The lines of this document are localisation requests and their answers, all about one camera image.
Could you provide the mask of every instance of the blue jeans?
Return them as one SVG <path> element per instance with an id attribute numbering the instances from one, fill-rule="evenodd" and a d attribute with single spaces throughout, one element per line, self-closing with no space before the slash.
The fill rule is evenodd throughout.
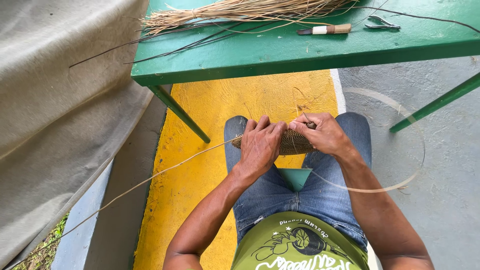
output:
<path id="1" fill-rule="evenodd" d="M 372 167 L 372 142 L 367 119 L 357 113 L 347 112 L 336 121 L 360 152 L 367 165 Z M 247 119 L 235 116 L 225 123 L 224 140 L 243 134 Z M 240 161 L 240 150 L 225 145 L 227 171 Z M 338 185 L 345 186 L 340 165 L 331 155 L 313 152 L 305 156 L 302 168 L 313 169 L 318 175 Z M 275 213 L 295 211 L 316 217 L 353 239 L 367 252 L 367 239 L 353 216 L 348 191 L 340 189 L 311 173 L 299 192 L 287 188 L 275 165 L 252 184 L 233 206 L 237 226 L 237 241 L 262 219 Z"/>

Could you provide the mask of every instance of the man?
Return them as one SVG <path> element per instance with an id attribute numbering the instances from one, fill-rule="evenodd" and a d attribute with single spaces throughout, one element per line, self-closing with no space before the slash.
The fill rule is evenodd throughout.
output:
<path id="1" fill-rule="evenodd" d="M 306 126 L 309 121 L 317 124 L 315 130 Z M 331 184 L 382 188 L 371 171 L 365 117 L 303 114 L 288 128 L 319 150 L 305 157 L 302 167 L 313 171 L 302 190 L 290 191 L 274 165 L 285 122 L 270 123 L 266 115 L 258 123 L 229 119 L 225 140 L 243 133 L 241 150 L 225 145 L 228 175 L 179 228 L 164 270 L 202 269 L 200 256 L 232 207 L 238 235 L 232 269 L 364 270 L 367 238 L 384 270 L 433 269 L 422 240 L 386 192 Z"/>

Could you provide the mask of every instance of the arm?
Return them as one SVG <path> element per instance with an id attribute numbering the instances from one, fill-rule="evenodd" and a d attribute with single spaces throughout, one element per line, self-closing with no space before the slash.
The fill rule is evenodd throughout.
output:
<path id="1" fill-rule="evenodd" d="M 241 159 L 227 177 L 190 213 L 168 245 L 164 270 L 200 270 L 200 256 L 215 238 L 240 195 L 277 159 L 287 124 L 270 123 L 262 116 L 247 122 Z"/>
<path id="2" fill-rule="evenodd" d="M 316 129 L 307 128 L 304 123 L 309 121 L 304 115 L 290 123 L 289 128 L 304 135 L 318 150 L 335 157 L 347 187 L 382 188 L 331 114 L 309 114 L 308 119 L 317 124 Z M 386 192 L 349 191 L 349 194 L 355 219 L 380 259 L 383 269 L 433 269 L 422 240 Z"/>

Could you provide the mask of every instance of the pliers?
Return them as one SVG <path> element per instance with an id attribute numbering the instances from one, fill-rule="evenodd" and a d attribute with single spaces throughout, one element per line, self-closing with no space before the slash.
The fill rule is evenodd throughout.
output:
<path id="1" fill-rule="evenodd" d="M 375 20 L 378 20 L 386 25 L 365 25 L 367 28 L 371 28 L 371 29 L 378 29 L 378 28 L 394 28 L 394 29 L 402 29 L 399 25 L 396 25 L 396 24 L 391 24 L 389 22 L 387 22 L 385 19 L 383 19 L 382 17 L 379 17 L 377 15 L 372 15 L 372 16 L 369 16 L 369 18 L 372 18 L 372 19 L 375 19 Z"/>

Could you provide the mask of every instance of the table leg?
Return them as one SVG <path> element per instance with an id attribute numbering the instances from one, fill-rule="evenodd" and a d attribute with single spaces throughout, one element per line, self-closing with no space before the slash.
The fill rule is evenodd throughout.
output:
<path id="1" fill-rule="evenodd" d="M 480 87 L 480 73 L 476 74 L 475 76 L 471 77 L 464 83 L 460 84 L 459 86 L 453 88 L 452 90 L 445 93 L 443 96 L 437 98 L 436 100 L 432 101 L 425 107 L 421 108 L 420 110 L 414 112 L 407 118 L 403 119 L 402 121 L 398 122 L 396 125 L 390 128 L 391 133 L 396 133 L 412 123 L 422 119 L 423 117 L 431 114 L 432 112 L 440 109 L 441 107 L 449 104 L 450 102 L 454 101 L 455 99 L 469 93 L 476 88 Z"/>
<path id="2" fill-rule="evenodd" d="M 206 144 L 210 143 L 210 138 L 203 132 L 203 130 L 193 121 L 187 112 L 182 109 L 170 94 L 161 86 L 149 86 L 155 96 L 157 96 L 165 105 L 167 105 L 189 128 L 193 130 Z"/>

